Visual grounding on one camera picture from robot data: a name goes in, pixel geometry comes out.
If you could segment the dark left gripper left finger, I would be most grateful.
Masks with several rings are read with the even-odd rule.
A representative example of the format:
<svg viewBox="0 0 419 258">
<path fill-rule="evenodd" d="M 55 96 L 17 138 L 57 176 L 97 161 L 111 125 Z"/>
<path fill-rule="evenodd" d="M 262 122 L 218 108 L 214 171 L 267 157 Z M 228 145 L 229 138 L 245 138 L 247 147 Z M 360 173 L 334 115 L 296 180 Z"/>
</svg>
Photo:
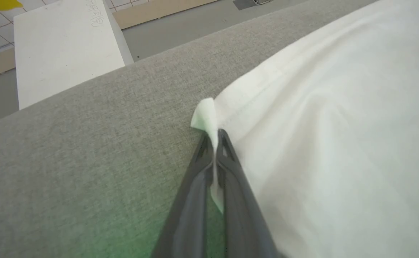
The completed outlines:
<svg viewBox="0 0 419 258">
<path fill-rule="evenodd" d="M 207 194 L 213 181 L 214 149 L 203 133 L 192 155 L 152 258 L 205 258 Z"/>
</svg>

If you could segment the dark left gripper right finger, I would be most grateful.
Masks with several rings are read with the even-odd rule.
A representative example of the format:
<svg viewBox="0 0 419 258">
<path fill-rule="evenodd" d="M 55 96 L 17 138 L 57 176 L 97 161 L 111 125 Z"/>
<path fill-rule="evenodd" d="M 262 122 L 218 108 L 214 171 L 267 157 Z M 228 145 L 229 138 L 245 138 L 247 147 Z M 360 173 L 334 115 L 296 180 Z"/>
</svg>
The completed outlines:
<svg viewBox="0 0 419 258">
<path fill-rule="evenodd" d="M 217 173 L 223 189 L 226 258 L 277 258 L 279 253 L 239 157 L 218 130 Z"/>
</svg>

